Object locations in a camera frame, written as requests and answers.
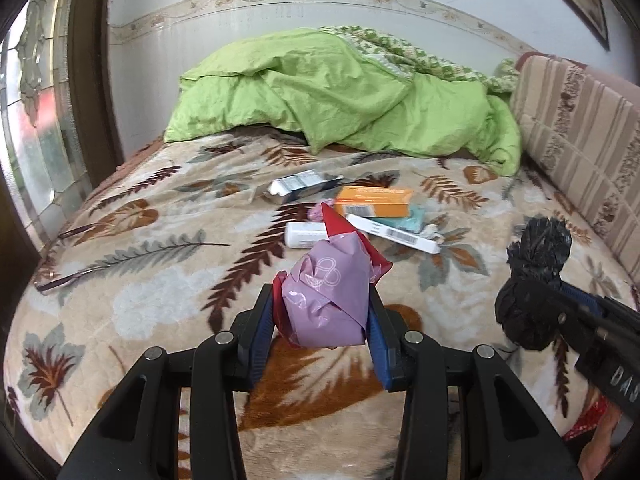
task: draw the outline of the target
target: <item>stained glass window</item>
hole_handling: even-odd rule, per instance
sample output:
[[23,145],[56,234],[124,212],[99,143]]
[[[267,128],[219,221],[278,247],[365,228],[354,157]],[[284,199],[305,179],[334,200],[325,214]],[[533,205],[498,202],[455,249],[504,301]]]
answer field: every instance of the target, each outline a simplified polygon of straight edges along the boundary
[[70,106],[69,12],[70,0],[29,0],[0,43],[0,166],[38,250],[91,191]]

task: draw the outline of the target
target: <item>white bottle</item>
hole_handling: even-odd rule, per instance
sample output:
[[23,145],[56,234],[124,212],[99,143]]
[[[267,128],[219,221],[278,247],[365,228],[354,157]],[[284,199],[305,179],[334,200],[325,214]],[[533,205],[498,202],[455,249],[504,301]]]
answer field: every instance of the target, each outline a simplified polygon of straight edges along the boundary
[[328,239],[324,222],[289,222],[284,228],[284,244],[292,249],[309,249]]

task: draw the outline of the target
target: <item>floral blanket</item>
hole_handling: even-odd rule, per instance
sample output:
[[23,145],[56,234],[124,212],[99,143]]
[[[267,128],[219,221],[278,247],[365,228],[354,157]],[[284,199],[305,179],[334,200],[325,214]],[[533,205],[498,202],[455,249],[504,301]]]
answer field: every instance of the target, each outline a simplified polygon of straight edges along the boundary
[[[394,267],[378,284],[383,302],[444,346],[495,346],[561,434],[595,401],[560,340],[543,352],[508,342],[494,318],[509,275],[505,247],[537,214],[566,218],[574,235],[563,278],[633,305],[632,289],[573,205],[532,167],[499,178],[474,160],[422,159],[331,145],[317,156],[267,127],[166,145],[87,204],[38,269],[18,306],[4,358],[11,406],[36,441],[64,462],[92,416],[149,346],[175,352],[228,328],[260,287],[303,250],[284,247],[323,192],[283,206],[252,188],[310,168],[359,186],[415,190],[445,241],[438,255],[382,238]],[[190,478],[188,397],[180,410],[180,478]],[[275,336],[264,377],[236,395],[250,478],[388,478],[404,395],[376,380],[366,346],[292,349]],[[460,421],[450,393],[450,462]]]

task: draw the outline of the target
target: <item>purple plastic bag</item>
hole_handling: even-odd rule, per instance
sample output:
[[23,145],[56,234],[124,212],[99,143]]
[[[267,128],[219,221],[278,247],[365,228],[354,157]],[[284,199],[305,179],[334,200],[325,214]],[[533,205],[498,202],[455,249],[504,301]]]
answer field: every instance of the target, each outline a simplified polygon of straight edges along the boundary
[[375,278],[357,233],[316,242],[282,283],[296,343],[308,348],[364,344],[369,283]]

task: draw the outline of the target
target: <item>floral border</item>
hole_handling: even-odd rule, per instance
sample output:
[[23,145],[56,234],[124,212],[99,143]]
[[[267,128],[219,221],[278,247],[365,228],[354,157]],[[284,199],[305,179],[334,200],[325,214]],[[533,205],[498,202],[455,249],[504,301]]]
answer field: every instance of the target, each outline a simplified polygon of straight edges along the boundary
[[176,23],[216,12],[261,5],[299,4],[302,2],[348,4],[384,9],[401,14],[411,14],[471,32],[513,52],[517,56],[523,52],[535,50],[527,43],[518,40],[490,23],[432,0],[183,0],[146,14],[126,25],[111,27],[110,44],[124,44],[156,30],[169,28]]

